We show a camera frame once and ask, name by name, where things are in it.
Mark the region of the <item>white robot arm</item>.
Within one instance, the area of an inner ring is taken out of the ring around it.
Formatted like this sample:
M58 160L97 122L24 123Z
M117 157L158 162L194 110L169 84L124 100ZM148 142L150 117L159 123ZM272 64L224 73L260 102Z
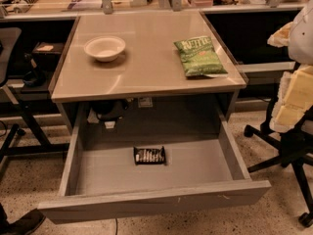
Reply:
M278 101L270 116L270 128L286 133L313 106L313 0L306 3L292 22L272 34L267 43L287 46L289 57L299 63L296 71L283 73Z

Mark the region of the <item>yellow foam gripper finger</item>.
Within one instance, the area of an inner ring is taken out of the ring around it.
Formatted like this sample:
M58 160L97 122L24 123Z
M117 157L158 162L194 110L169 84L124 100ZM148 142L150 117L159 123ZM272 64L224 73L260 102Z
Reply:
M287 47L290 43L291 23L286 23L276 32L270 35L267 43L277 48Z
M271 113L270 128L286 133L292 130L313 106L313 67L301 65L285 71L280 81L278 101Z

